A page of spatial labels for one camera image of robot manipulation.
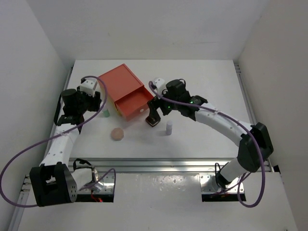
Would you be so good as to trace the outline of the black square compact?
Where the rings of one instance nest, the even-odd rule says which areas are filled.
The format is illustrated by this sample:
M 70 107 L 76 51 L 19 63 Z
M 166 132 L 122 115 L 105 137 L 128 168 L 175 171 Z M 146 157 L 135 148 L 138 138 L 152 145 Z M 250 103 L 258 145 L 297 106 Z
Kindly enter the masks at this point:
M 161 121 L 161 118 L 160 117 L 147 116 L 145 121 L 151 127 L 155 127 Z

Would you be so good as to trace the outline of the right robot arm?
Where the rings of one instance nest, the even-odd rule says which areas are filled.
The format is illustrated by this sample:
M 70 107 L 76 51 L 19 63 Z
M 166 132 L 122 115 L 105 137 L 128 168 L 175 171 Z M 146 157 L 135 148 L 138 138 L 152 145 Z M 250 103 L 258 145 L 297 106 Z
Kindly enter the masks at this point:
M 273 145 L 267 127 L 258 122 L 255 125 L 245 123 L 220 112 L 205 98 L 192 96 L 186 90 L 183 79 L 168 83 L 161 78 L 149 82 L 155 97 L 148 101 L 150 109 L 146 122 L 156 126 L 163 115 L 178 111 L 184 117 L 205 124 L 230 139 L 238 148 L 237 156 L 222 167 L 212 180 L 212 187 L 218 191 L 225 189 L 234 179 L 244 173 L 254 173 L 262 168 L 263 163 L 273 153 Z

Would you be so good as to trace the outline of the metal base plate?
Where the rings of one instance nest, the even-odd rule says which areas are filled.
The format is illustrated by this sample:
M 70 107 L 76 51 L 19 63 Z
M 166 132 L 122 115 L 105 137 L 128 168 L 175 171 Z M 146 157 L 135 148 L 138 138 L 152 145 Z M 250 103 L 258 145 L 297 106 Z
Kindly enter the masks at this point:
M 80 194 L 113 194 L 114 192 L 114 172 L 109 172 L 103 179 L 101 179 L 93 188 L 86 188 L 83 190 L 78 191 L 78 195 Z
M 216 184 L 214 174 L 200 174 L 200 187 L 202 195 L 221 195 L 221 194 L 236 194 L 238 191 L 238 183 L 240 182 L 240 177 L 234 179 L 226 189 L 221 188 Z

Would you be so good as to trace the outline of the red top drawer unit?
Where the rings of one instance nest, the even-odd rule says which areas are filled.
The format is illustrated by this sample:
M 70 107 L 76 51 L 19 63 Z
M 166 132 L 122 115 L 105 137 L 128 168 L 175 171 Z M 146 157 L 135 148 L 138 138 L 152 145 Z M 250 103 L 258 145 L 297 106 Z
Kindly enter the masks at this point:
M 126 121 L 146 111 L 153 95 L 139 78 L 122 64 L 99 76 L 106 87 L 109 100 Z

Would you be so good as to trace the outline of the green bottle white cap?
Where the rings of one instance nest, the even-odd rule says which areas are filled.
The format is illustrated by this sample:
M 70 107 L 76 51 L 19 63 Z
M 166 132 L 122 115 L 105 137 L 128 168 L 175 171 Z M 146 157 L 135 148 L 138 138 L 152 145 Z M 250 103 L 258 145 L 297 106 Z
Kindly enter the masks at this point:
M 110 116 L 110 113 L 109 113 L 108 109 L 103 109 L 103 116 L 104 117 L 109 117 Z

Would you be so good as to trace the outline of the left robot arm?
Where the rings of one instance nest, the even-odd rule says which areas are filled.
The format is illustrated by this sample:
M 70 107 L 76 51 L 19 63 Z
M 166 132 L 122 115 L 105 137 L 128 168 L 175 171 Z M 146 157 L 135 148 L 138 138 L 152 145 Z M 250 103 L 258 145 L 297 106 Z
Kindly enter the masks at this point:
M 55 117 L 55 136 L 43 161 L 30 170 L 30 180 L 39 207 L 73 203 L 77 192 L 95 180 L 94 167 L 78 167 L 71 172 L 69 158 L 81 133 L 84 114 L 100 109 L 98 91 L 78 87 L 61 92 L 63 114 Z

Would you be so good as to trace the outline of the aluminium rail frame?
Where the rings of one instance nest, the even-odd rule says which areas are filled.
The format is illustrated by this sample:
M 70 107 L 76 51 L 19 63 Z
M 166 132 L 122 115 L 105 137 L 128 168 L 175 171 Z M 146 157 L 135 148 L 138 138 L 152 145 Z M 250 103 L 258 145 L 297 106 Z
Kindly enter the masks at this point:
M 116 170 L 112 203 L 26 208 L 20 231 L 289 231 L 295 224 L 278 173 L 266 174 L 260 204 L 202 201 L 199 175 L 234 158 L 232 141 L 206 125 L 172 112 L 150 127 L 144 112 L 126 122 L 112 108 L 85 125 L 73 158 Z M 173 122 L 172 134 L 166 123 Z M 124 138 L 114 141 L 111 131 Z

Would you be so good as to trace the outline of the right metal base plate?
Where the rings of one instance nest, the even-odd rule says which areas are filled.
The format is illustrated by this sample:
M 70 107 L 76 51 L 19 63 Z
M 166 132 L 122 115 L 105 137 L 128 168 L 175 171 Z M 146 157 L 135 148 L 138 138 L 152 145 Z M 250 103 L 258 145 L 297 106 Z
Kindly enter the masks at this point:
M 234 179 L 226 189 L 221 188 L 216 184 L 214 174 L 200 174 L 200 187 L 202 195 L 221 195 L 221 194 L 236 194 L 238 191 L 238 183 L 240 182 L 240 177 Z

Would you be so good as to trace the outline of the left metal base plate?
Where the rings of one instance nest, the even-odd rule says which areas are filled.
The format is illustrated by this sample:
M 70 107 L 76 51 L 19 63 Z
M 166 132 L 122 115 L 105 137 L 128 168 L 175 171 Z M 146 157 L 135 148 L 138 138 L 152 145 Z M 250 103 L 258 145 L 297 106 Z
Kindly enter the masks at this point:
M 93 188 L 86 188 L 83 190 L 78 191 L 78 195 L 80 194 L 113 194 L 114 192 L 114 172 L 109 172 L 103 179 L 101 179 Z

